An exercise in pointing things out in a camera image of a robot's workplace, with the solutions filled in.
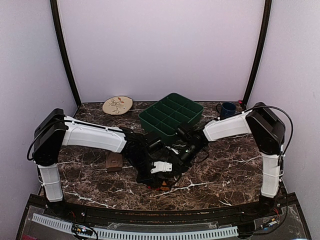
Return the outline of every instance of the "black metal frame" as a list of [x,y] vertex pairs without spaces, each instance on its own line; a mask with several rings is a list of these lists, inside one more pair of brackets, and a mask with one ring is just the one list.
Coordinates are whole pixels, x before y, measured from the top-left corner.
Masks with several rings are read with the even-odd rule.
[[267,36],[267,30],[268,30],[268,24],[269,24],[270,12],[271,12],[271,4],[272,4],[272,0],[265,0],[261,30],[260,30],[259,40],[258,40],[258,44],[256,47],[256,52],[253,60],[253,65],[252,65],[249,81],[246,86],[243,99],[240,101],[240,104],[243,109],[247,107],[247,104],[248,104],[248,101],[257,77],[257,72],[259,69],[260,60],[264,50],[264,45],[265,45],[266,36]]
[[54,23],[54,28],[55,28],[56,39],[59,44],[60,54],[61,54],[61,58],[62,58],[63,65],[64,65],[64,70],[65,70],[66,76],[69,81],[69,85],[70,85],[70,88],[71,88],[71,91],[73,94],[73,98],[75,100],[77,107],[79,108],[82,103],[81,103],[79,92],[78,92],[78,89],[76,86],[75,78],[74,78],[74,75],[71,70],[68,54],[67,54],[64,35],[62,32],[62,27],[61,27],[61,22],[60,22],[60,17],[59,17],[59,9],[58,9],[57,0],[50,0],[50,4],[51,4],[51,12],[52,12],[52,18],[53,18],[53,23]]
[[[288,205],[295,204],[303,225],[303,230],[308,239],[311,239],[310,231],[307,226],[306,219],[302,212],[301,206],[296,194],[279,196],[277,202],[281,207],[285,207],[288,197]],[[252,224],[255,219],[260,216],[243,216],[238,213],[247,209],[255,208],[258,202],[242,204],[238,206],[227,206],[219,208],[208,208],[201,210],[184,210],[184,211],[138,211],[138,210],[120,210],[101,208],[93,206],[85,206],[74,203],[67,203],[68,211],[73,211],[77,217],[77,222],[94,227],[108,226],[109,223],[125,223],[140,225],[185,225],[196,223],[218,222],[220,226],[229,225],[243,227]],[[44,213],[56,217],[50,208],[47,208],[47,202],[44,197],[31,194],[24,209],[24,213],[16,235],[16,240],[20,240],[22,231],[30,206],[44,209]],[[73,222],[72,216],[66,216],[67,221]]]
[[[55,33],[56,33],[56,38],[58,40],[59,48],[60,48],[60,54],[62,57],[65,73],[67,75],[70,88],[73,94],[73,98],[76,102],[77,107],[79,108],[82,104],[79,92],[76,86],[76,82],[71,70],[68,54],[67,54],[67,49],[64,41],[64,36],[62,32],[62,27],[61,27],[61,22],[60,22],[60,17],[59,17],[59,9],[58,9],[58,3],[57,0],[50,0],[51,4],[51,11],[52,11],[52,17],[53,17],[53,22],[54,22],[54,28],[55,28]],[[239,103],[243,109],[246,108],[252,89],[254,87],[254,83],[256,80],[258,68],[260,65],[260,60],[262,56],[262,52],[264,49],[265,45],[265,40],[266,40],[266,35],[267,35],[267,29],[268,29],[268,24],[269,24],[269,18],[270,18],[270,12],[271,12],[271,4],[272,0],[265,0],[264,3],[264,11],[263,11],[263,17],[262,17],[262,23],[261,23],[261,29],[260,29],[260,35],[259,35],[259,40],[254,56],[254,61],[250,73],[250,77],[248,80],[248,84],[245,89],[245,93],[243,96],[242,100],[239,100]]]

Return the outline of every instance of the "lavender wall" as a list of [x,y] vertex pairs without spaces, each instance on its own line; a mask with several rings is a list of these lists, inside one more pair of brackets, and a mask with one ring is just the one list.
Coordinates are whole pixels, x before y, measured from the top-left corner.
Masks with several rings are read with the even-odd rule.
[[83,102],[242,99],[264,0],[61,0]]
[[250,105],[283,108],[295,126],[284,180],[296,192],[312,239],[320,239],[320,2],[273,1]]
[[36,166],[26,159],[33,132],[54,108],[74,114],[48,0],[2,0],[0,7],[0,226],[15,239]]

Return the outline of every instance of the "decorative plate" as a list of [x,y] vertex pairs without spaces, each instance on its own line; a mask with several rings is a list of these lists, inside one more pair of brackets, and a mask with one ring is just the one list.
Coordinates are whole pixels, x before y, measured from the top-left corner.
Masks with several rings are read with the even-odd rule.
[[130,110],[133,105],[131,98],[127,96],[114,96],[109,98],[102,106],[102,110],[110,115],[122,115]]

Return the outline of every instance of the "green compartment tray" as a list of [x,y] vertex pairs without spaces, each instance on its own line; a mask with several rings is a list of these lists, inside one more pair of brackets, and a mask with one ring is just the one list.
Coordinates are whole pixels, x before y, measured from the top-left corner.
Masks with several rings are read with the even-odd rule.
[[204,107],[177,93],[171,93],[139,114],[141,126],[147,132],[155,131],[162,142],[170,145],[179,138],[176,130],[181,123],[195,125]]

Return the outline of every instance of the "marble table surface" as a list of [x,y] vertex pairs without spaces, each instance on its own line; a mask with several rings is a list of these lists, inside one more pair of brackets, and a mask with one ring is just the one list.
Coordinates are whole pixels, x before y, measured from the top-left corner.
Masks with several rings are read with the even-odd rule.
[[[201,123],[217,116],[217,103],[200,102],[204,106]],[[129,112],[114,116],[102,111],[102,103],[85,103],[75,118],[108,127],[124,124],[135,132],[144,133],[138,114],[152,104],[135,102]],[[65,200],[87,206],[180,211],[234,206],[259,200],[262,158],[251,134],[211,142],[208,153],[208,158],[195,163],[171,191],[156,191],[136,183],[137,171],[125,159],[121,171],[107,172],[108,152],[102,149],[63,147],[58,168]],[[200,152],[194,162],[199,162],[205,155],[205,152]]]

